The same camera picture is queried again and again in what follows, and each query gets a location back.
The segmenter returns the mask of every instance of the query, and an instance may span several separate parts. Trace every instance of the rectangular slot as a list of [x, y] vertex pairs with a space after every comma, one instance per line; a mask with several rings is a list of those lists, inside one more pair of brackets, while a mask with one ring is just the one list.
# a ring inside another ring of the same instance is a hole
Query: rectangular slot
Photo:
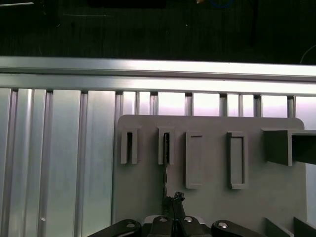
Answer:
[[267, 237], [294, 237], [289, 230], [265, 218], [265, 235]]
[[264, 130], [263, 134], [266, 160], [292, 166], [291, 138], [288, 130]]
[[174, 163], [174, 127], [159, 127], [158, 134], [158, 164], [164, 164], [165, 156], [168, 164]]
[[169, 150], [170, 150], [170, 133], [163, 135], [163, 163], [169, 163]]
[[186, 188], [197, 189], [202, 185], [202, 134], [186, 133]]
[[293, 161], [316, 164], [316, 131], [264, 130], [266, 160], [292, 166]]
[[129, 128], [122, 131], [120, 163], [137, 164], [138, 128]]
[[243, 132], [228, 132], [229, 182], [232, 189], [248, 187], [248, 140]]
[[128, 132], [127, 133], [127, 151], [126, 151], [126, 158], [127, 162], [129, 162], [132, 159], [132, 142], [133, 142], [133, 133]]
[[316, 131], [292, 132], [291, 141], [294, 161], [316, 164]]
[[295, 237], [316, 236], [316, 228], [311, 224], [294, 217], [294, 234]]

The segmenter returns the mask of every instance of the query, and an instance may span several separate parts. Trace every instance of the bolt head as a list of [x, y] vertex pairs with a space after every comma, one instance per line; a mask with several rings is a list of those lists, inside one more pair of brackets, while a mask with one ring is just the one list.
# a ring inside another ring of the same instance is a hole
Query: bolt head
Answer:
[[127, 226], [126, 227], [128, 227], [128, 228], [134, 228], [135, 227], [135, 225], [133, 224], [133, 223], [129, 223], [129, 224], [127, 224]]
[[189, 217], [189, 216], [185, 217], [184, 220], [185, 220], [186, 222], [192, 222], [192, 221], [193, 221], [192, 218]]
[[224, 223], [224, 222], [218, 223], [218, 226], [221, 227], [221, 228], [223, 228], [223, 229], [228, 228], [228, 225], [227, 225], [226, 223]]

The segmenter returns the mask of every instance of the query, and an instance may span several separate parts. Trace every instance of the gray plastic holder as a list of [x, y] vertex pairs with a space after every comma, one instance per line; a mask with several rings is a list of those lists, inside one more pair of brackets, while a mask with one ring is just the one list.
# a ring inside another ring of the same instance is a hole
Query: gray plastic holder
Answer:
[[[162, 214], [165, 186], [159, 163], [163, 163], [161, 138], [168, 133], [166, 191], [170, 197], [184, 193], [188, 215], [202, 218], [208, 226], [226, 219], [262, 234], [268, 228], [285, 237], [314, 230], [310, 225], [293, 225], [293, 217], [307, 219], [305, 164], [286, 167], [267, 162], [267, 154], [272, 154], [270, 160], [277, 160], [275, 148], [285, 152], [282, 157], [286, 159], [281, 159], [285, 164], [289, 160], [313, 162], [314, 132], [304, 131], [299, 119], [122, 116], [117, 144], [125, 144], [122, 135], [130, 132], [126, 128], [138, 128], [137, 165], [121, 164], [124, 149], [118, 147], [113, 171], [114, 222], [126, 218], [143, 222], [147, 216]], [[275, 131], [285, 131], [285, 143], [274, 138]], [[267, 134], [274, 142], [266, 142]], [[265, 228], [264, 218], [273, 219], [269, 227]]]
[[228, 176], [232, 189], [248, 187], [248, 138], [245, 132], [228, 132]]

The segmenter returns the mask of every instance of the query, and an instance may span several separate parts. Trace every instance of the corrugated metal panel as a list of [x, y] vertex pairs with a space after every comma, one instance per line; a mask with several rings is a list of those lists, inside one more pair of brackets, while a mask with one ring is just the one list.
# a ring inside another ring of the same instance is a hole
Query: corrugated metal panel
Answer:
[[[293, 79], [288, 72], [272, 72]], [[122, 115], [297, 115], [307, 129], [316, 129], [316, 99], [310, 97], [316, 96], [316, 83], [201, 79], [192, 78], [189, 69], [180, 72], [190, 75], [186, 79], [175, 78], [176, 71], [168, 78], [168, 73], [159, 72], [165, 78], [0, 74], [0, 87], [8, 88], [0, 89], [0, 237], [85, 237], [108, 226], [114, 138]], [[221, 75], [236, 79], [244, 73]], [[312, 224], [315, 174], [308, 166]]]

